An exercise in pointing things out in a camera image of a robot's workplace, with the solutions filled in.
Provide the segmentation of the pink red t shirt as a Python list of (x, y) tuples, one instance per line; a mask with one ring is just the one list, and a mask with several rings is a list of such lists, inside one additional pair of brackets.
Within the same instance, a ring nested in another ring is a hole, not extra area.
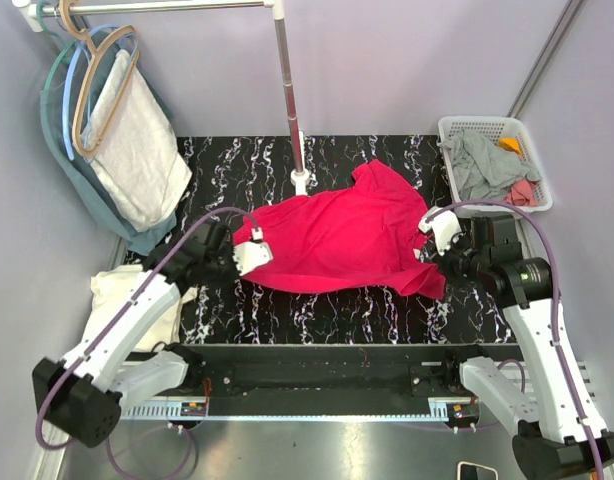
[(244, 219), (234, 242), (251, 239), (259, 225), (273, 255), (247, 280), (295, 294), (376, 286), (442, 298), (444, 276), (416, 256), (428, 240), (418, 228), (429, 210), (423, 197), (378, 160), (352, 176), (349, 188), (294, 196)]

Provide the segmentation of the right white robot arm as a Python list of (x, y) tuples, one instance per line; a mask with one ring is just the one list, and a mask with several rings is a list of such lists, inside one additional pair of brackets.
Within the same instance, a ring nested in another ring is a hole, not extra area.
[(515, 218), (501, 212), (475, 215), (464, 233), (453, 212), (432, 209), (419, 229), (432, 235), (433, 259), (446, 278), (480, 284), (514, 332), (531, 395), (513, 386), (484, 354), (452, 361), (445, 378), (474, 394), (507, 430), (524, 477), (599, 475), (614, 464), (614, 432), (576, 364), (555, 270), (543, 258), (524, 255)]

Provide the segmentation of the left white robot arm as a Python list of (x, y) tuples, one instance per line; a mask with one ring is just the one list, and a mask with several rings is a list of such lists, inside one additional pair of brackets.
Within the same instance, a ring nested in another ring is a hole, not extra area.
[(121, 414), (168, 391), (189, 393), (203, 383), (203, 358), (179, 343), (129, 369), (122, 365), (152, 325), (187, 290), (203, 283), (224, 287), (239, 277), (229, 227), (199, 225), (171, 248), (152, 252), (140, 283), (98, 333), (86, 336), (61, 359), (44, 358), (32, 371), (36, 439), (45, 449), (44, 423), (87, 447), (107, 439)]

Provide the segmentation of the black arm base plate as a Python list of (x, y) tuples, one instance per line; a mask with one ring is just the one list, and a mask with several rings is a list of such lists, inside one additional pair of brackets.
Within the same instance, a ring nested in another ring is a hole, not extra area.
[(456, 397), (456, 367), (491, 345), (194, 345), (210, 379), (213, 417), (394, 418)]

